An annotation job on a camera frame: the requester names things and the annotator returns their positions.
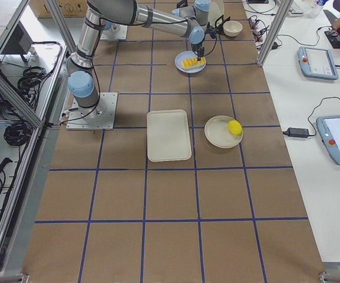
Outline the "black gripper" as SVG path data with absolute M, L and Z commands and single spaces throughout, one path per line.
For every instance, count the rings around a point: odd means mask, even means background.
M 202 60 L 204 56 L 204 47 L 202 43 L 192 44 L 192 51 L 195 53 L 197 60 Z

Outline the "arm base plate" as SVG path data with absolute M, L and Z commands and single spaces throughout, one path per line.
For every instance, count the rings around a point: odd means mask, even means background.
M 118 93 L 101 93 L 96 108 L 82 108 L 78 99 L 73 100 L 67 130 L 112 130 L 114 128 L 115 111 Z
M 100 41 L 118 41 L 125 40 L 127 37 L 128 27 L 125 25 L 107 22 L 104 31 L 100 36 Z

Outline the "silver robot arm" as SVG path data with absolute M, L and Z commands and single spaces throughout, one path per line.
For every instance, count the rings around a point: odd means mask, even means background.
M 174 59 L 202 50 L 206 21 L 205 4 L 175 9 L 156 1 L 88 1 L 69 71 L 85 71 L 101 91 L 118 92 L 121 113 L 189 111 L 189 76 Z

